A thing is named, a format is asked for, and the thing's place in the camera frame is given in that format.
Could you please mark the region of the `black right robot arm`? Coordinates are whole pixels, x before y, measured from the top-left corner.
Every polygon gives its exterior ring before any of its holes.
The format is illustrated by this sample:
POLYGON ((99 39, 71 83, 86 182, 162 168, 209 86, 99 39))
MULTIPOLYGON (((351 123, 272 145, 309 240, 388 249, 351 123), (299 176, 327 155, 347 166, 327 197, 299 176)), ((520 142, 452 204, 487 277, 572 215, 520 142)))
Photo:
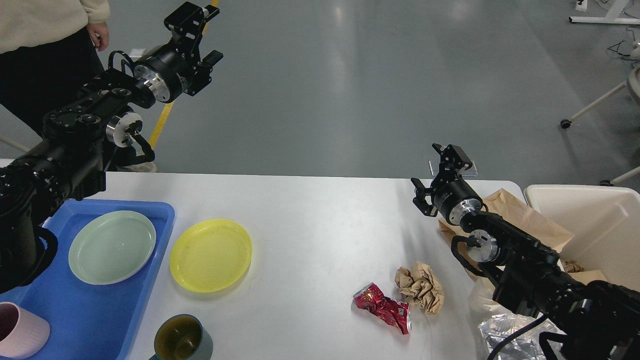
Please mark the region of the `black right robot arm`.
POLYGON ((473 162, 457 145, 432 144, 439 170, 430 187, 418 178, 413 203, 423 215, 441 214, 465 235, 455 235, 450 250, 467 271, 490 280, 493 300, 534 321, 505 338, 490 352, 493 360, 515 338, 551 321, 559 333, 541 332, 538 343, 547 360, 637 360, 640 355, 640 297, 637 291, 603 280, 583 284, 558 266, 557 251, 502 216, 486 210, 464 180, 473 162), (559 353, 552 344, 561 345, 559 353))

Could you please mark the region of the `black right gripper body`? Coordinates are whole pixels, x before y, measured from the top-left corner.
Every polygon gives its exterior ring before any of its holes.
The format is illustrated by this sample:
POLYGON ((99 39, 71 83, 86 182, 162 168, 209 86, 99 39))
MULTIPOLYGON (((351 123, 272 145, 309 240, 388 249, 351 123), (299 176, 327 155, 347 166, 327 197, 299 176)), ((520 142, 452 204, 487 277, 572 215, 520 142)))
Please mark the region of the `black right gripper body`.
POLYGON ((431 203, 426 205, 425 215, 436 217, 441 213, 453 226, 459 226, 464 216, 483 208, 482 198, 455 170, 441 171, 427 189, 427 195, 431 203))

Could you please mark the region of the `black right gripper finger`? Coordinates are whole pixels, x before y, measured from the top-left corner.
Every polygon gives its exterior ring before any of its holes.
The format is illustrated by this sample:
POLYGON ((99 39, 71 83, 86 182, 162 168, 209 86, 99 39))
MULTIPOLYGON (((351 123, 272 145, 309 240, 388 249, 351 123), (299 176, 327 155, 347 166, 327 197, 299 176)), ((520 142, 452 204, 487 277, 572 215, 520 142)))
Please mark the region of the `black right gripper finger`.
POLYGON ((428 198, 434 193, 432 187, 425 187, 419 178, 412 177, 411 183, 414 186, 413 203, 420 210, 421 214, 427 217, 435 217, 435 205, 428 202, 428 198))
POLYGON ((443 146, 438 143, 433 143, 432 148, 438 153, 440 159, 438 174, 448 172, 455 175, 462 175, 462 173, 472 169, 474 166, 474 162, 458 145, 449 144, 443 146))

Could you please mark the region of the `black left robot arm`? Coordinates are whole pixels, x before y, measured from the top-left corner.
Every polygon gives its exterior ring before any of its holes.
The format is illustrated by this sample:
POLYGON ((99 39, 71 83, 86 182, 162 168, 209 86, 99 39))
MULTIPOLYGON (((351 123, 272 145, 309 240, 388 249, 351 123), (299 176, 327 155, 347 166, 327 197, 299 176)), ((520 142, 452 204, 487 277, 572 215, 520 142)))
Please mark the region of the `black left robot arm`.
POLYGON ((1 292, 25 287, 53 262, 57 237, 43 223, 68 199, 83 200, 106 189, 105 142, 139 144, 128 164, 154 160, 142 137, 142 121, 130 105, 149 109, 181 94, 195 96, 211 83, 224 55, 201 58, 199 45, 208 22, 220 10, 189 1, 164 19, 169 42, 133 61, 123 54, 121 68, 110 64, 78 91, 78 100, 43 117, 43 139, 1 169, 1 292))

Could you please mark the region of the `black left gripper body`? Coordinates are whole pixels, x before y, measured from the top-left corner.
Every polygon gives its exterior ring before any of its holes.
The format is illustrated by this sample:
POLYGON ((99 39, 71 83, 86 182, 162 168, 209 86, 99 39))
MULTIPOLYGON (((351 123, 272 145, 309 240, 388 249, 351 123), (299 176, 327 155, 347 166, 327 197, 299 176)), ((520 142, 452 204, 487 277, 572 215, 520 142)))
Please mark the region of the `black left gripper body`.
POLYGON ((174 102, 181 94, 197 95, 211 82, 213 53, 201 59, 202 32, 173 32, 168 43, 155 47, 134 63, 134 78, 156 101, 174 102))

